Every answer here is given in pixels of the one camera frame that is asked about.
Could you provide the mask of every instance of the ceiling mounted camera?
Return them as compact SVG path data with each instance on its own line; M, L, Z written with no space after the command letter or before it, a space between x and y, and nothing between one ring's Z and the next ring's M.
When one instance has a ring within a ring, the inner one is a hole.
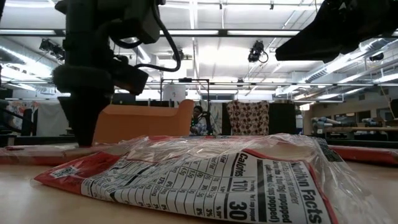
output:
M64 49L58 44L51 42L49 39L43 39L39 49L46 54L50 53L50 55L54 56L57 60L65 60Z
M182 59L184 58L184 53L182 52L182 49L178 49L178 54L180 58Z
M267 60L265 61L261 61L260 58L266 55L267 56ZM254 45L253 48L250 49L250 54L248 57L249 62L261 62L261 63L266 63L268 61L268 54L266 53L266 51L264 50L264 44L262 43L262 40L257 40Z

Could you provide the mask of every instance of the table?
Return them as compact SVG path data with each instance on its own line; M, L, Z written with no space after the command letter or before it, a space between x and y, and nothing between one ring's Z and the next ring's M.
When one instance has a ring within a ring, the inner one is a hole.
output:
M398 169L348 163L398 223ZM0 166L2 224L215 223L216 221L104 202L54 189L32 178L48 167Z

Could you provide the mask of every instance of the fluorescent light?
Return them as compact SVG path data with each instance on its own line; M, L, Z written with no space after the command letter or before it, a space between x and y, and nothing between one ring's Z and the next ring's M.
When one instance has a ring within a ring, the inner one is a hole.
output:
M170 35L218 35L218 30L169 30Z
M344 78L342 80L340 80L338 83L346 83L346 82L351 82L354 81L355 79L361 77L362 75L352 75L350 77Z
M358 91L361 91L361 90L363 90L364 88L358 88L358 89L355 89L355 90L351 90L351 91L348 91L348 92L346 92L346 93L344 93L345 95L350 95L350 94L353 94L353 93L356 93L356 92L358 92Z
M338 95L339 94L325 94L325 95L319 96L317 99L326 100L326 99L330 99L330 98L336 97Z
M33 88L32 86L26 85L26 84L18 84L18 85L15 85L15 84L8 84L8 85L14 86L14 87L18 87L18 88L23 88L23 89L25 89L25 90L36 91L35 88Z
M0 35L55 35L54 30L0 29Z
M26 8L54 8L54 6L50 4L15 4L6 2L7 7L26 7Z
M291 37L299 33L298 30L229 30L228 35L268 35Z
M142 47L141 46L138 46L138 50L139 50L139 52L141 53L141 55L142 55L142 60L143 60L143 62L144 63L149 63L150 62L150 57L149 57L149 55L147 54L147 52L145 52L145 50L144 49L142 49Z
M309 111L311 108L311 103L307 103L300 106L300 111Z
M7 49L3 46L0 46L0 49L23 60L27 64L26 70L28 70L32 73L35 73L38 77L51 77L52 69L50 67L48 67L40 62L37 62L36 60L33 60L29 57L26 57L25 55L21 55L13 50Z
M337 86L373 86L370 83L339 83Z
M13 82L11 82L11 83L13 83L13 84L20 84L20 83L22 83L22 84L49 84L48 82L35 82L35 81L13 81Z
M270 11L270 5L268 4L228 4L225 7L228 8L228 10L235 9L240 11ZM310 11L315 9L315 6L276 4L273 11Z
M395 80L395 79L398 79L398 73L393 74L393 75L384 75L383 77L375 80L374 83L388 82L388 81Z
M26 73L18 72L17 70L11 69L9 67L3 67L1 70L1 76L7 77L15 81L38 81L42 82L43 80Z

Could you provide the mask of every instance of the chair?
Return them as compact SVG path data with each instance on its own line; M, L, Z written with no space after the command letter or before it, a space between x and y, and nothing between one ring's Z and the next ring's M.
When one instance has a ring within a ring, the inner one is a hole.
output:
M188 136L194 103L178 108L109 105L98 116L94 141L118 143L139 136Z

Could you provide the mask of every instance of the cable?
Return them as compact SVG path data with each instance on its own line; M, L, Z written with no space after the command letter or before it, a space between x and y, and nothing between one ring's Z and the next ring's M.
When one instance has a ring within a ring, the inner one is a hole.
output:
M44 53L39 59L37 59L35 62L38 62L40 59L44 58L45 55L47 55L50 51L47 51L46 53Z
M391 114L392 114L392 118L396 119L396 117L394 116L394 112L392 112L391 99L389 99L389 98L387 97L386 93L384 92L383 87L380 86L380 89L381 89L381 92L383 93L384 97L386 97L386 100L387 100L387 102L388 102L388 107L390 107L390 111L391 111Z
M171 46L171 48L173 50L173 53L175 55L175 60L177 61L177 65L175 66L175 68L165 68L165 67L160 67L160 66L157 66L157 65L151 65L151 64L142 63L142 64L134 66L134 68L147 67L147 68L158 69L158 70L164 71L164 72L176 72L176 71L180 70L180 68L181 68L181 57L180 57L180 54L178 53L177 46L175 45L172 36L170 35L170 33L167 30L166 26L164 26L163 22L160 20L159 12L157 10L156 0L153 0L153 2L154 3L152 4L152 13L153 13L153 15L155 17L157 25L163 31L164 36L167 39L167 42L170 44L170 46Z
M261 63L267 63L268 60L269 60L269 56L268 56L267 52L264 51L264 54L267 56L267 60L266 60L265 62L262 62L262 61L259 59L259 62L261 62Z

